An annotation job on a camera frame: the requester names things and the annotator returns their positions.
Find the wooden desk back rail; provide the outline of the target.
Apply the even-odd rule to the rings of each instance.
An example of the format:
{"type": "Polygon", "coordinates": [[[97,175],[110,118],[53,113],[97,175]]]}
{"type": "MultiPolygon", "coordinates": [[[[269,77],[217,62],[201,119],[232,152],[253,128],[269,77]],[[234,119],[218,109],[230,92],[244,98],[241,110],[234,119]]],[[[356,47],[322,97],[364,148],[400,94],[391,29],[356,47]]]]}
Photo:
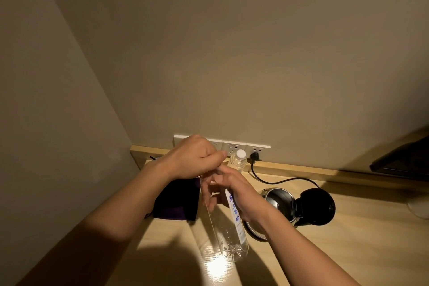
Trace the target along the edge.
{"type": "Polygon", "coordinates": [[[312,168],[272,162],[257,162],[254,164],[254,170],[258,175],[304,177],[311,180],[429,193],[429,182],[401,179],[386,175],[312,168]]]}

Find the person's right hand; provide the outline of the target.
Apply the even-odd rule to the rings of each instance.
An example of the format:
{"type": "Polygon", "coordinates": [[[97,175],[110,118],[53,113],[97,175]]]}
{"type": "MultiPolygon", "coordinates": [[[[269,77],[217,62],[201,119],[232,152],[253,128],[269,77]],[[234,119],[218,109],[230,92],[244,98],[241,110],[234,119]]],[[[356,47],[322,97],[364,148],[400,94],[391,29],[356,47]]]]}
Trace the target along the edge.
{"type": "Polygon", "coordinates": [[[212,212],[218,204],[229,206],[226,191],[232,195],[237,210],[244,221],[261,223],[266,218],[269,212],[269,203],[243,175],[239,187],[224,187],[216,184],[215,170],[202,175],[201,192],[209,212],[212,212]]]}

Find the person's left forearm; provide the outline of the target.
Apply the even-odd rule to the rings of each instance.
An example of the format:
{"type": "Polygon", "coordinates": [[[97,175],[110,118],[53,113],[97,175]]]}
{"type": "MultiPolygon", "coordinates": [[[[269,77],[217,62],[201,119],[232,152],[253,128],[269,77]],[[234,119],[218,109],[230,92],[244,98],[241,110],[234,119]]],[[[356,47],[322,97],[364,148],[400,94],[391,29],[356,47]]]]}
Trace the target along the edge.
{"type": "Polygon", "coordinates": [[[169,159],[148,163],[65,235],[16,286],[104,286],[171,180],[169,159]]]}

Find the clear plastic bottle blue label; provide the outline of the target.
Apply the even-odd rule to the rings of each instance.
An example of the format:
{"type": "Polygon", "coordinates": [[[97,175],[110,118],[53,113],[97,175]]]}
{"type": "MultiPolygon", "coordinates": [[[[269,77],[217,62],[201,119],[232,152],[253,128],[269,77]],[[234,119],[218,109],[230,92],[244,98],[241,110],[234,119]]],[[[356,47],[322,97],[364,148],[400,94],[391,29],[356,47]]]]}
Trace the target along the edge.
{"type": "Polygon", "coordinates": [[[200,176],[202,201],[206,207],[220,254],[229,262],[247,256],[249,244],[233,191],[216,183],[214,176],[200,176]]]}

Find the white wall socket panel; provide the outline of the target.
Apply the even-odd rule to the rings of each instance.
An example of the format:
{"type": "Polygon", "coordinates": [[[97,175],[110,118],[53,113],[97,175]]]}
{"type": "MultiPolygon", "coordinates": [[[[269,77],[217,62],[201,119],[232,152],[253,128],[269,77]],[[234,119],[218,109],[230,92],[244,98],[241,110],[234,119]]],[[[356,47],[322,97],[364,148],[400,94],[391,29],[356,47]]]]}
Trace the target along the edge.
{"type": "Polygon", "coordinates": [[[223,141],[221,150],[227,152],[227,157],[230,157],[237,150],[245,150],[247,143],[236,141],[223,141]]]}
{"type": "Polygon", "coordinates": [[[214,154],[223,152],[219,141],[210,140],[201,135],[175,135],[175,146],[170,151],[174,156],[179,153],[179,157],[190,157],[191,159],[212,158],[214,154]]]}
{"type": "Polygon", "coordinates": [[[271,146],[248,143],[244,150],[246,152],[248,159],[251,159],[251,155],[253,153],[258,153],[259,154],[259,161],[262,161],[262,160],[266,159],[267,154],[271,150],[271,146]]]}

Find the steel electric kettle black lid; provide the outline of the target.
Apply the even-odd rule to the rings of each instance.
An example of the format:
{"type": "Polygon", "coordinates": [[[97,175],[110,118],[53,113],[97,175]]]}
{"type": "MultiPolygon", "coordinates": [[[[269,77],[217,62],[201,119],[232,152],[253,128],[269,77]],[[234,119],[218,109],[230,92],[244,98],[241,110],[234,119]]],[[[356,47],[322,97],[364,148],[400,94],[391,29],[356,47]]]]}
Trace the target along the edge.
{"type": "Polygon", "coordinates": [[[295,227],[326,225],[332,221],[336,213],[332,196],[317,187],[304,190],[297,198],[279,187],[264,189],[260,195],[295,227]]]}

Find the black flat screen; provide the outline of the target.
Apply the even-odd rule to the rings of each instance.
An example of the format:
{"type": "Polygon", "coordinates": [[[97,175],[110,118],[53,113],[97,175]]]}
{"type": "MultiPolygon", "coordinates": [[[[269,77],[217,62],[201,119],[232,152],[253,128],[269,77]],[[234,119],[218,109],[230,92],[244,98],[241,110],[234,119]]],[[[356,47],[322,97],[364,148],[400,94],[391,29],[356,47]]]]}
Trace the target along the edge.
{"type": "Polygon", "coordinates": [[[429,135],[392,150],[369,168],[374,173],[429,182],[429,135]]]}

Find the small clear bottle white cap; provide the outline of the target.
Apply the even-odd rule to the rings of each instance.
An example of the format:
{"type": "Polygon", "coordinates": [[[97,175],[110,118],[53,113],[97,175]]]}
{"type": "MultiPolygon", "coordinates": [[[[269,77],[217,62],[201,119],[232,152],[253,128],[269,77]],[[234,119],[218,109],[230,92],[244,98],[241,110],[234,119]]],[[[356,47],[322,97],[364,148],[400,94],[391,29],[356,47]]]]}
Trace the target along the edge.
{"type": "Polygon", "coordinates": [[[238,149],[235,150],[229,158],[228,167],[233,168],[240,173],[243,172],[247,164],[247,154],[245,150],[238,149]]]}

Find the person's left hand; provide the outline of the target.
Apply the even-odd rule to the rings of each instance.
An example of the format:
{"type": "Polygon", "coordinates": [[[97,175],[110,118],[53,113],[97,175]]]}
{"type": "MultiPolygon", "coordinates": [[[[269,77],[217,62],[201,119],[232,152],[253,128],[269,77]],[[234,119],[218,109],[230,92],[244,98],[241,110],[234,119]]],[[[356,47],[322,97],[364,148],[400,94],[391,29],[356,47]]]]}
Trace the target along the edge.
{"type": "Polygon", "coordinates": [[[158,162],[169,180],[190,179],[198,176],[198,159],[179,157],[173,153],[167,153],[158,162]]]}

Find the person's right forearm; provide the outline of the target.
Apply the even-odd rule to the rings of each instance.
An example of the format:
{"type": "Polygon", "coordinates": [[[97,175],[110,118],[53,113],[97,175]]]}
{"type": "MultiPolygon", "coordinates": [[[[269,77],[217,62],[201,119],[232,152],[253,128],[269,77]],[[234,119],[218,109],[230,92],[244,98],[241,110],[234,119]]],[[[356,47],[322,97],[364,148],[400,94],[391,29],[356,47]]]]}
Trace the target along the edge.
{"type": "Polygon", "coordinates": [[[361,286],[270,204],[257,220],[291,286],[361,286]]]}

